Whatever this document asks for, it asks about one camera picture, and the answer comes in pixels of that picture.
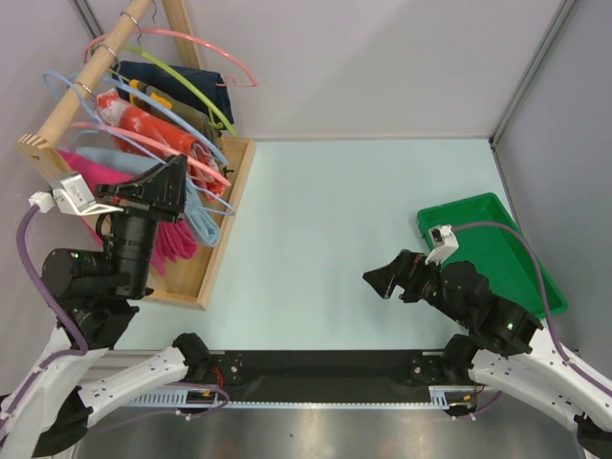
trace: pink towel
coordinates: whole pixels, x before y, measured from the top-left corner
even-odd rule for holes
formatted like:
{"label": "pink towel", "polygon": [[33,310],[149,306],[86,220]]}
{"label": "pink towel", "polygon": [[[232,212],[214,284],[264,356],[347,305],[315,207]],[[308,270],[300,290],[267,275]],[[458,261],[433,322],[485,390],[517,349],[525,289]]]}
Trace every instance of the pink towel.
{"label": "pink towel", "polygon": [[[60,153],[68,165],[83,176],[87,186],[92,191],[96,189],[98,184],[119,184],[132,178],[123,172],[94,163],[77,153],[64,151]],[[102,244],[102,241],[99,240],[91,228],[89,228],[89,231],[92,232],[96,242]],[[178,258],[184,258],[188,260],[195,254],[197,248],[197,243],[185,221],[179,223],[162,222],[157,231],[151,264],[161,275],[164,275],[166,273],[164,265],[166,259],[176,261]]]}

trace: hanging garment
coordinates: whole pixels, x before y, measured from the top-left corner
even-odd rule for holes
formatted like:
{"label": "hanging garment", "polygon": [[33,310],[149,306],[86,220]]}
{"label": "hanging garment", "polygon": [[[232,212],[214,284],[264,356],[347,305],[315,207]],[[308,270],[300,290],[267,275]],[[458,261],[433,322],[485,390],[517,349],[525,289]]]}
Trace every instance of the hanging garment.
{"label": "hanging garment", "polygon": [[[112,89],[98,95],[97,101],[101,117],[107,124],[136,132],[154,141],[167,144],[181,153],[191,156],[212,169],[219,171],[217,163],[211,155],[207,154],[205,148],[197,142],[194,136],[123,100],[119,97],[116,90]],[[115,142],[122,151],[141,154],[140,150],[125,141],[116,139]],[[165,153],[159,149],[149,148],[149,150],[159,158],[166,158]],[[206,172],[191,165],[187,170],[193,178],[195,185],[205,187],[215,196],[221,196],[225,192],[225,185],[212,178]],[[212,201],[214,198],[208,196],[207,199]]]}
{"label": "hanging garment", "polygon": [[[99,184],[119,184],[132,179],[131,175],[94,163],[77,153],[65,151],[60,151],[60,153],[66,163],[83,176],[85,183],[91,190],[95,190]],[[96,242],[101,244],[102,241],[94,230],[89,228],[89,231],[92,232]],[[177,261],[178,258],[189,259],[193,257],[197,247],[193,234],[191,234],[184,221],[179,223],[161,222],[150,262],[161,275],[164,275],[167,259],[173,262]]]}
{"label": "hanging garment", "polygon": [[[210,125],[210,118],[206,116],[199,110],[187,105],[186,103],[182,103],[179,100],[171,97],[169,94],[160,91],[156,87],[143,83],[142,81],[138,81],[136,79],[132,79],[130,81],[130,86],[138,89],[139,91],[147,94],[151,98],[155,99],[161,105],[163,105],[168,110],[171,110],[173,113],[181,117],[183,120],[187,121],[191,124],[195,129],[201,132],[207,139],[211,142],[217,143],[219,139],[219,131],[217,131],[214,127]],[[141,98],[138,98],[132,94],[129,95],[130,102],[141,108],[142,110],[154,115],[160,120],[164,120],[170,122],[172,124],[177,125],[173,120],[170,119],[164,112],[161,110],[152,107],[148,103],[146,103]]]}
{"label": "hanging garment", "polygon": [[[232,124],[234,123],[228,88],[226,86],[217,86],[217,84],[225,84],[221,75],[216,72],[190,69],[188,67],[175,65],[171,65],[170,67],[202,91],[202,93],[228,118],[228,121]],[[186,103],[196,110],[208,112],[207,106],[196,98],[189,89],[181,84],[174,76],[169,75],[154,64],[124,60],[121,62],[120,74],[127,79],[137,79],[143,83],[155,86],[160,91],[164,91],[176,100]],[[120,91],[120,96],[128,100],[127,93]],[[220,120],[216,116],[213,116],[212,122],[217,123],[219,121]]]}
{"label": "hanging garment", "polygon": [[207,146],[210,149],[210,153],[216,159],[219,164],[227,165],[228,159],[223,155],[223,153],[219,150],[218,146],[211,142],[206,138],[201,132],[195,129],[191,124],[183,120],[181,117],[173,113],[171,110],[168,110],[159,102],[150,98],[147,94],[140,92],[139,90],[132,88],[131,86],[121,82],[120,80],[113,79],[109,76],[103,76],[102,79],[104,82],[118,88],[122,89],[126,93],[137,96],[139,99],[148,103],[151,107],[154,107],[156,110],[163,112],[167,117],[169,117],[174,123],[176,123],[181,129],[187,131],[189,134],[193,134],[195,138],[204,146]]}
{"label": "hanging garment", "polygon": [[[76,153],[97,164],[129,175],[139,175],[157,163],[154,159],[145,156],[92,146],[79,147]],[[189,182],[186,184],[185,221],[198,244],[213,247],[219,243],[221,238],[219,226],[206,212],[198,191]]]}

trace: navy blue cloth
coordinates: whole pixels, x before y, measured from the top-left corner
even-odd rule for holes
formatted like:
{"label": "navy blue cloth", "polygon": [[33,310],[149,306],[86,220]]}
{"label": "navy blue cloth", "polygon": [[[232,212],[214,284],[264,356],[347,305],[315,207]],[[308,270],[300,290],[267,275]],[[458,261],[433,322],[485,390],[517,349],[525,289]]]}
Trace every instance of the navy blue cloth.
{"label": "navy blue cloth", "polygon": [[[174,70],[185,77],[190,83],[198,88],[202,93],[214,103],[219,110],[227,117],[228,121],[233,124],[233,115],[231,114],[230,96],[226,86],[217,86],[217,83],[223,83],[221,75],[216,72],[208,72],[206,70],[190,69],[188,67],[180,67],[171,65]],[[191,91],[189,91],[179,80],[174,76],[169,75],[160,67],[154,64],[143,62],[130,62],[124,60],[121,62],[120,73],[128,79],[137,79],[143,83],[155,86],[160,91],[164,91],[169,96],[179,100],[182,103],[199,110],[203,113],[208,113],[207,106],[199,100]],[[129,100],[129,95],[118,89],[119,95],[125,100]],[[220,120],[213,114],[213,122],[217,123]]]}

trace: clothes hanger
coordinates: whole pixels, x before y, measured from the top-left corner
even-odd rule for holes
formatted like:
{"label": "clothes hanger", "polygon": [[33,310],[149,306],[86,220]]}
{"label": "clothes hanger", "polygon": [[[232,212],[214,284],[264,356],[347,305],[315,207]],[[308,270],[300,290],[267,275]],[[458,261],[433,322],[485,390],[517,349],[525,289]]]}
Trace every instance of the clothes hanger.
{"label": "clothes hanger", "polygon": [[[59,99],[59,98],[60,98],[60,96],[59,96],[59,94],[56,92],[56,89],[55,89],[55,87],[53,86],[53,84],[52,84],[52,83],[49,81],[49,77],[55,77],[55,78],[59,79],[59,80],[60,80],[60,81],[62,81],[64,84],[66,84],[66,85],[67,85],[67,86],[68,86],[70,89],[72,89],[73,91],[75,91],[75,93],[76,93],[76,95],[77,95],[77,97],[78,97],[78,100],[79,100],[80,104],[81,104],[81,105],[83,106],[83,108],[85,109],[85,112],[86,112],[86,113],[87,113],[87,114],[90,116],[90,118],[91,118],[91,119],[92,119],[92,120],[95,122],[95,123],[81,123],[81,124],[85,124],[85,125],[86,125],[85,127],[89,127],[89,128],[93,127],[93,128],[95,128],[95,129],[97,129],[98,131],[99,131],[100,129],[103,129],[103,130],[105,130],[106,132],[111,133],[111,134],[112,134],[112,135],[114,135],[115,137],[118,137],[118,138],[120,138],[120,139],[123,139],[123,140],[125,140],[126,142],[128,142],[128,143],[132,144],[133,146],[135,146],[136,148],[138,148],[140,151],[142,151],[142,152],[143,152],[145,155],[147,155],[147,156],[149,156],[149,157],[151,157],[151,158],[155,159],[155,160],[156,160],[156,161],[158,161],[158,162],[165,163],[165,161],[164,161],[164,160],[162,160],[161,158],[159,158],[159,157],[157,157],[156,155],[154,155],[153,153],[151,153],[149,150],[147,150],[146,148],[144,148],[142,145],[140,145],[140,144],[138,144],[138,143],[134,142],[134,140],[132,140],[132,139],[131,139],[131,137],[138,136],[139,138],[138,138],[137,140],[141,141],[142,143],[153,142],[153,145],[152,145],[152,146],[154,146],[155,148],[159,148],[159,149],[166,149],[166,148],[168,148],[168,149],[170,149],[170,150],[172,150],[172,148],[169,148],[167,145],[163,145],[163,144],[161,144],[161,143],[159,143],[159,142],[152,141],[151,139],[149,139],[149,138],[147,138],[147,137],[145,137],[145,136],[141,136],[140,134],[133,133],[133,132],[131,132],[131,131],[125,131],[124,129],[121,129],[121,130],[120,130],[119,128],[114,128],[113,126],[106,126],[106,125],[104,124],[104,122],[102,121],[102,119],[101,119],[101,118],[100,118],[98,115],[96,115],[96,113],[95,113],[95,111],[94,111],[94,110],[95,110],[95,108],[97,107],[97,103],[96,103],[96,97],[94,96],[94,93],[92,92],[92,90],[91,90],[91,89],[89,89],[89,88],[87,88],[86,86],[82,85],[82,84],[81,84],[80,82],[78,82],[78,81],[72,82],[72,81],[70,81],[68,78],[65,78],[64,76],[62,76],[62,75],[58,74],[57,72],[47,71],[47,72],[45,72],[45,73],[43,74],[43,80],[44,80],[45,84],[47,85],[47,87],[49,88],[49,90],[51,91],[51,93],[52,93],[52,95],[54,96],[54,98]],[[80,85],[80,86],[82,86],[82,87],[83,87],[83,88],[84,88],[84,89],[85,89],[85,90],[86,90],[86,91],[87,91],[87,92],[90,94],[90,96],[91,96],[91,97],[94,99],[94,102],[95,102],[95,106],[94,106],[94,108],[90,107],[90,106],[87,104],[87,102],[85,101],[85,99],[82,97],[82,95],[80,94],[80,92],[79,92],[79,91],[77,91],[77,88],[76,88],[76,85],[77,85],[77,84],[78,84],[78,85]],[[145,95],[145,94],[141,93],[140,91],[137,91],[137,90],[135,90],[134,88],[130,88],[130,89],[132,89],[132,90],[136,91],[137,93],[140,93],[140,94],[139,94],[139,97],[148,98],[148,96],[147,96],[147,95]],[[195,161],[195,160],[194,160],[194,159],[192,159],[192,158],[191,158],[191,160],[193,160],[193,162],[195,162],[194,166],[196,166],[196,167],[200,167],[200,166],[202,166],[202,167],[209,168],[209,166],[207,166],[206,164],[201,164],[201,163],[199,163],[199,162]],[[214,170],[214,169],[211,169],[211,171],[212,171],[212,172],[214,172],[214,173],[217,173],[217,174],[219,173],[219,172],[217,172],[217,171],[216,171],[216,170]],[[227,180],[225,177],[221,176],[221,178],[223,179],[223,183],[224,183],[224,184],[225,184],[225,183],[227,183],[227,184],[229,184],[229,183],[230,183],[230,182],[229,182],[229,181],[228,181],[228,180]],[[189,182],[189,184],[190,184],[191,186],[195,187],[196,189],[198,189],[198,190],[200,190],[200,191],[203,191],[205,194],[207,194],[207,195],[211,196],[212,198],[214,198],[215,200],[219,201],[221,204],[223,204],[224,206],[226,206],[227,208],[229,208],[229,212],[224,212],[224,211],[220,211],[220,210],[213,209],[213,208],[205,208],[204,206],[202,206],[202,207],[201,207],[201,209],[199,209],[199,210],[203,210],[203,211],[206,211],[206,212],[211,212],[211,213],[220,213],[220,214],[224,214],[224,215],[234,215],[234,214],[235,214],[235,211],[234,211],[233,207],[232,207],[232,206],[231,206],[229,203],[227,203],[225,200],[223,200],[221,197],[219,197],[219,196],[215,195],[214,193],[211,193],[211,192],[210,192],[208,189],[206,189],[206,188],[201,188],[201,187],[199,187],[199,186],[196,186],[195,184],[193,184],[193,182],[191,181],[191,179],[190,179],[189,177],[187,177],[186,179],[187,179],[187,181]]]}
{"label": "clothes hanger", "polygon": [[[259,82],[255,78],[255,76],[252,74],[252,71],[251,71],[251,69],[249,69],[249,67],[247,67],[240,60],[238,60],[236,57],[234,57],[230,53],[222,50],[218,46],[215,46],[212,43],[203,40],[202,38],[198,38],[197,36],[193,36],[193,35],[190,35],[188,33],[176,32],[176,31],[171,31],[171,30],[168,30],[168,29],[161,29],[161,28],[157,27],[157,24],[155,24],[155,26],[156,26],[155,28],[141,29],[141,27],[138,24],[138,21],[136,21],[136,19],[131,14],[129,14],[129,13],[125,12],[125,11],[123,11],[121,14],[129,15],[131,17],[131,19],[134,21],[134,23],[136,24],[136,27],[138,28],[138,30],[137,31],[133,31],[133,33],[138,33],[139,34],[139,37],[138,37],[139,45],[141,44],[140,40],[141,40],[141,36],[142,36],[143,33],[155,33],[155,34],[159,34],[159,35],[167,35],[167,36],[174,36],[174,37],[177,37],[177,38],[182,38],[184,40],[191,41],[192,43],[196,43],[196,44],[198,44],[200,46],[204,46],[204,47],[208,48],[209,50],[212,50],[215,53],[217,53],[219,55],[222,55],[223,57],[225,57],[230,62],[236,64],[247,75],[247,77],[251,81],[250,83],[237,83],[236,82],[236,77],[234,75],[232,75],[232,74],[228,74],[228,75],[225,75],[224,83],[217,83],[217,86],[228,86],[228,81],[231,81],[234,86],[239,87],[239,88],[253,88],[255,86],[259,86]],[[96,39],[94,39],[93,41],[90,41],[87,44],[87,47],[85,48],[85,54],[84,54],[84,57],[83,57],[85,60],[87,59],[87,54],[88,54],[89,50],[93,46],[97,45],[104,38],[106,38],[106,34],[97,37]]]}
{"label": "clothes hanger", "polygon": [[[91,48],[92,51],[95,50],[94,45],[92,45],[92,47],[90,47],[90,48]],[[202,103],[206,107],[208,107],[208,112],[210,114],[209,117],[210,117],[211,120],[214,120],[214,117],[212,116],[212,114],[214,114],[221,121],[221,124],[211,123],[215,128],[219,128],[219,127],[225,126],[226,129],[228,129],[228,132],[231,134],[232,137],[238,137],[238,135],[236,134],[235,129],[231,125],[230,121],[223,114],[223,112],[221,110],[219,110],[219,108],[214,103],[212,103],[212,101],[209,98],[207,98],[202,93],[202,91],[200,91],[197,87],[195,87],[195,85],[193,83],[191,83],[188,79],[186,79],[184,76],[179,74],[176,70],[174,70],[172,67],[170,67],[168,64],[166,64],[162,60],[159,60],[157,57],[155,57],[154,55],[148,53],[147,51],[145,51],[145,50],[143,50],[141,48],[136,48],[136,47],[131,46],[131,45],[123,45],[123,49],[126,50],[126,51],[129,51],[130,53],[133,53],[135,55],[139,55],[140,57],[143,57],[144,59],[148,60],[152,64],[156,65],[157,67],[161,68],[162,70],[167,72],[169,75],[171,75],[172,77],[177,79],[191,93],[193,93],[193,95],[196,98],[201,100]]]}
{"label": "clothes hanger", "polygon": [[[110,74],[114,75],[114,76],[115,76],[115,77],[117,77],[117,78],[121,78],[123,81],[125,81],[126,83],[128,83],[130,87],[133,87],[133,88],[138,89],[138,86],[137,86],[137,85],[134,85],[134,83],[135,83],[135,82],[136,82],[136,83],[138,83],[138,81],[137,81],[136,79],[132,79],[132,80],[130,80],[130,78],[128,78],[128,77],[126,77],[126,76],[123,76],[123,75],[119,74],[119,73],[118,73],[118,72],[116,72],[114,69],[108,69],[108,72],[109,72]],[[110,84],[114,85],[115,87],[119,87],[119,88],[120,88],[120,86],[118,86],[118,85],[117,85],[117,83],[115,83],[115,82],[112,82],[112,83],[110,83]],[[136,97],[136,96],[134,96],[133,94],[130,94],[130,103],[132,103],[133,105],[137,105],[137,106],[138,106],[138,104],[134,102],[134,98],[135,98],[135,97]],[[159,102],[161,105],[163,105],[163,106],[164,106],[165,108],[167,108],[168,110],[172,110],[172,104],[171,104],[170,102],[168,102],[167,100],[165,100],[164,98],[160,98],[160,97],[157,95],[157,93],[155,93],[155,92],[154,92],[154,93],[152,93],[152,94],[150,95],[150,97],[151,97],[151,98],[153,98],[154,100],[156,100],[157,102]],[[197,146],[197,147],[202,148],[204,151],[206,151],[206,152],[208,153],[208,154],[206,155],[208,158],[212,158],[214,161],[216,161],[216,162],[218,162],[218,163],[219,163],[219,159],[218,159],[218,158],[216,158],[216,157],[215,157],[213,154],[210,154],[210,150],[209,150],[209,149],[208,149],[206,146],[201,146],[199,143],[195,143],[195,144],[193,144],[193,146],[194,146],[194,147],[196,147],[196,146]]]}
{"label": "clothes hanger", "polygon": [[[160,142],[154,141],[152,139],[149,139],[146,136],[143,136],[142,134],[138,134],[136,132],[128,131],[127,129],[121,129],[120,127],[109,126],[107,124],[102,124],[102,125],[94,124],[92,122],[73,122],[70,125],[70,127],[72,127],[72,128],[86,128],[86,129],[93,129],[93,128],[99,127],[100,131],[108,132],[109,134],[111,134],[113,136],[115,134],[121,134],[122,136],[127,137],[128,139],[131,139],[133,141],[136,141],[136,142],[139,142],[139,143],[144,143],[145,145],[148,145],[148,146],[150,146],[152,148],[162,150],[165,153],[167,153],[168,155],[177,156],[177,155],[182,155],[183,154],[180,151],[177,151],[174,148],[172,148],[172,147],[170,147],[170,146],[168,146],[168,145],[166,145],[164,143],[160,143]],[[206,164],[200,163],[195,158],[187,156],[187,163],[189,165],[192,165],[194,167],[199,168],[200,170],[203,170],[208,175],[213,177],[215,180],[218,180],[219,182],[223,183],[223,185],[225,185],[225,186],[230,186],[231,185],[230,181],[228,179],[226,179],[220,172],[214,170],[213,168],[211,168],[210,166],[208,166]]]}
{"label": "clothes hanger", "polygon": [[[77,77],[77,73],[73,73],[73,74],[69,75],[68,79],[72,80],[75,77]],[[141,98],[142,100],[144,100],[146,103],[148,103],[152,107],[154,107],[154,108],[158,109],[159,111],[163,112],[171,120],[175,121],[183,129],[185,129],[185,131],[187,131],[189,134],[193,135],[196,139],[198,139],[198,141],[200,141],[202,144],[206,145],[208,147],[208,150],[219,161],[219,163],[221,163],[223,165],[227,165],[228,164],[228,160],[226,159],[226,157],[223,155],[223,153],[221,153],[219,148],[217,148],[217,146],[213,142],[211,142],[209,139],[207,139],[201,132],[199,132],[191,124],[189,124],[188,122],[183,120],[176,113],[172,112],[171,110],[168,110],[165,106],[163,106],[161,103],[159,103],[158,101],[156,101],[155,99],[153,99],[149,95],[139,91],[138,89],[136,89],[136,88],[134,88],[132,86],[129,86],[129,85],[125,84],[125,83],[122,83],[121,81],[118,81],[118,80],[116,80],[114,78],[111,78],[109,76],[103,76],[102,77],[102,81],[104,81],[105,83],[110,84],[111,86],[119,88],[122,91],[125,91],[126,93],[132,94],[132,95],[134,95],[137,98]]]}
{"label": "clothes hanger", "polygon": [[[87,86],[85,86],[84,84],[80,83],[79,81],[70,81],[67,78],[64,78],[63,76],[61,76],[60,74],[56,73],[56,72],[46,72],[44,74],[44,81],[47,84],[47,86],[49,87],[49,89],[51,90],[52,95],[54,96],[54,98],[59,98],[59,94],[56,93],[55,87],[51,84],[51,82],[48,80],[49,77],[56,77],[58,79],[60,79],[61,81],[63,81],[70,89],[72,89],[73,91],[75,91],[76,96],[80,102],[80,104],[83,106],[83,108],[85,109],[85,111],[87,112],[87,114],[92,118],[92,120],[95,120],[98,125],[96,126],[96,130],[84,130],[79,132],[76,141],[78,140],[78,138],[83,135],[83,134],[87,134],[87,133],[99,133],[99,129],[100,126],[102,124],[102,120],[100,117],[98,117],[98,115],[96,115],[95,110],[98,106],[98,101],[97,98],[95,97],[93,91],[88,88]],[[76,90],[76,86],[79,85],[81,86],[86,92],[88,92],[90,94],[90,96],[93,99],[94,102],[94,108],[90,107],[87,102],[84,100],[83,96]],[[121,134],[116,134],[118,137],[123,138],[125,141],[132,143],[134,146],[136,146],[137,148],[139,148],[143,153],[147,154],[147,156],[150,156],[151,158],[149,159],[149,161],[156,163],[156,162],[161,162],[161,163],[165,163],[165,161],[161,160],[160,158],[158,158],[157,156],[153,155],[153,153],[149,152],[146,148],[144,148],[143,146],[129,140],[128,138],[123,137]],[[145,160],[145,157],[141,157],[138,155],[132,155],[129,153],[120,153],[119,151],[116,151],[115,154],[120,154],[120,156],[123,157],[134,157],[134,161],[135,162],[141,162],[143,160]],[[187,178],[187,183],[186,183],[186,219],[187,219],[187,223],[190,225],[192,231],[194,232],[195,235],[197,235],[197,237],[199,238],[199,241],[201,244],[207,245],[207,246],[216,246],[221,238],[221,231],[219,229],[219,226],[217,225],[217,223],[214,221],[214,219],[210,216],[211,213],[222,213],[222,214],[226,214],[226,215],[234,215],[235,211],[233,209],[232,206],[228,205],[228,203],[226,203],[223,199],[219,198],[219,201],[226,205],[229,209],[228,212],[224,212],[221,210],[217,210],[217,209],[212,209],[212,208],[206,208],[202,205],[202,202],[200,201],[200,197],[197,194],[196,188],[197,186],[195,184],[193,184],[188,178]]]}

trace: white bracket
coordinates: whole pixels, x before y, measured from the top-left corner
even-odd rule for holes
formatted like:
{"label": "white bracket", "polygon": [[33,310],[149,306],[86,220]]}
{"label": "white bracket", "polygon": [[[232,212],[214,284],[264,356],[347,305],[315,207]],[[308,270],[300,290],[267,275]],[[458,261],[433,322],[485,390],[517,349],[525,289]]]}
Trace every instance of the white bracket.
{"label": "white bracket", "polygon": [[433,227],[429,230],[429,237],[433,241],[434,249],[425,260],[426,265],[442,264],[459,249],[459,242],[451,225]]}
{"label": "white bracket", "polygon": [[78,172],[52,182],[51,186],[54,200],[62,213],[84,217],[123,211],[122,208],[97,203],[85,179]]}

